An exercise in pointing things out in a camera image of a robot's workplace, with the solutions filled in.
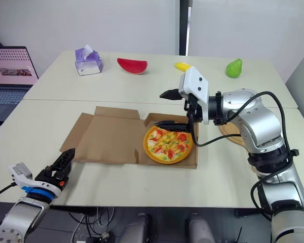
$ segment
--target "purple tissue box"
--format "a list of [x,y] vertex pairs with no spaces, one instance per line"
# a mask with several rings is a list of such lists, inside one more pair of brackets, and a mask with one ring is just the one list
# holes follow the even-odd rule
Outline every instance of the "purple tissue box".
[[75,51],[75,66],[79,75],[90,75],[102,72],[102,61],[98,52],[93,51],[85,60],[84,48]]

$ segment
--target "tomato topping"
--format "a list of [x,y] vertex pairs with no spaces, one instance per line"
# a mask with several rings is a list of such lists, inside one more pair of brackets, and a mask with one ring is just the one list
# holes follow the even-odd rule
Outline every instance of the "tomato topping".
[[178,145],[178,148],[181,152],[184,152],[184,146],[183,145]]
[[169,157],[169,159],[173,158],[173,151],[172,150],[168,151],[168,157]]
[[178,139],[184,142],[187,140],[187,135],[185,133],[180,133]]
[[163,131],[161,131],[160,129],[156,129],[157,134],[160,134],[161,136],[163,135]]
[[157,152],[159,152],[161,150],[161,148],[156,148],[155,150],[154,150],[154,153],[157,153]]

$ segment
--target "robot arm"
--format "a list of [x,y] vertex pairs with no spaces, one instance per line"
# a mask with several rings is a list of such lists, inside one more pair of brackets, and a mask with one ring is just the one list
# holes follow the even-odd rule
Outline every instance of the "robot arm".
[[[270,92],[263,94],[275,97]],[[298,151],[289,150],[279,120],[263,106],[260,95],[240,89],[209,96],[208,81],[191,67],[181,77],[179,89],[160,96],[170,100],[184,98],[188,124],[161,121],[156,126],[190,132],[195,144],[202,146],[194,138],[192,123],[209,124],[209,120],[217,126],[234,123],[247,147],[248,161],[259,178],[253,190],[257,188],[261,210],[272,216],[267,216],[272,221],[272,242],[304,242],[304,188],[292,162]]]
[[9,166],[9,171],[21,189],[27,192],[10,209],[0,225],[0,242],[24,242],[58,198],[68,182],[75,149],[63,152],[57,160],[42,170],[35,180],[24,163]]

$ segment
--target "laptop screen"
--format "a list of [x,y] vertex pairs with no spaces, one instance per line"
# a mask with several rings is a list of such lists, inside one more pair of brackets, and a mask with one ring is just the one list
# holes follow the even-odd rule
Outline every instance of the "laptop screen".
[[37,80],[26,47],[0,48],[0,86],[31,87]]

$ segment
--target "laptop keyboard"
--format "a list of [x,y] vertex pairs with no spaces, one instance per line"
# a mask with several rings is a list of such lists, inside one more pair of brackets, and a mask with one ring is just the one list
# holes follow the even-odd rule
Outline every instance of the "laptop keyboard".
[[18,105],[27,91],[0,91],[0,104]]

